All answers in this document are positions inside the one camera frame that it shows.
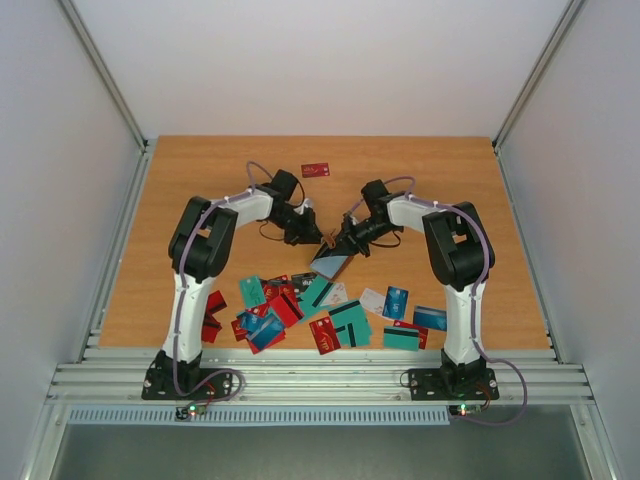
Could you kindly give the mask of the brown leather card holder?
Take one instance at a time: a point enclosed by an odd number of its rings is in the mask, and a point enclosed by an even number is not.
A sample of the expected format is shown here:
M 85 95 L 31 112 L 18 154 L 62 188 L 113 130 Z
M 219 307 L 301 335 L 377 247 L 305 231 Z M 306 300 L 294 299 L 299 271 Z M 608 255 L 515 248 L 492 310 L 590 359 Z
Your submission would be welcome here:
M 319 276 L 325 277 L 327 280 L 334 280 L 344 269 L 351 257 L 334 257 L 314 260 L 312 259 L 310 269 Z

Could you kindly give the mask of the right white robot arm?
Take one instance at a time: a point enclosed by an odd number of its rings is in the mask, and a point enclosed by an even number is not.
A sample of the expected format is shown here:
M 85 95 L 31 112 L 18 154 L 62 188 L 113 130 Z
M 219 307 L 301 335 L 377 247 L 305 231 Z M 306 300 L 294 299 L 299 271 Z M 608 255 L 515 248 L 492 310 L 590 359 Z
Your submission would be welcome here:
M 480 352 L 481 303 L 495 253 L 473 203 L 441 204 L 408 192 L 390 192 L 383 181 L 361 190 L 369 217 L 343 217 L 334 246 L 322 246 L 311 270 L 333 279 L 348 260 L 370 255 L 380 237 L 410 228 L 422 233 L 435 278 L 445 288 L 447 334 L 438 382 L 450 396 L 463 396 L 487 371 Z

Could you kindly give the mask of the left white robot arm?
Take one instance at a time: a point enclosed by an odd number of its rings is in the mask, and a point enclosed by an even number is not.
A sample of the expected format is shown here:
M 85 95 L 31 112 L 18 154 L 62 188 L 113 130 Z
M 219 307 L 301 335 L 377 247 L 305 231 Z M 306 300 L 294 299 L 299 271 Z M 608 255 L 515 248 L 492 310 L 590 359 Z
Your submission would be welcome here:
M 174 301 L 167 337 L 146 371 L 142 398 L 186 399 L 202 396 L 212 380 L 222 384 L 235 374 L 201 367 L 208 297 L 223 272 L 237 229 L 268 221 L 283 232 L 288 245 L 318 245 L 322 234 L 306 200 L 291 203 L 300 181 L 278 170 L 266 183 L 253 182 L 243 192 L 219 200 L 190 198 L 168 246 L 174 272 Z

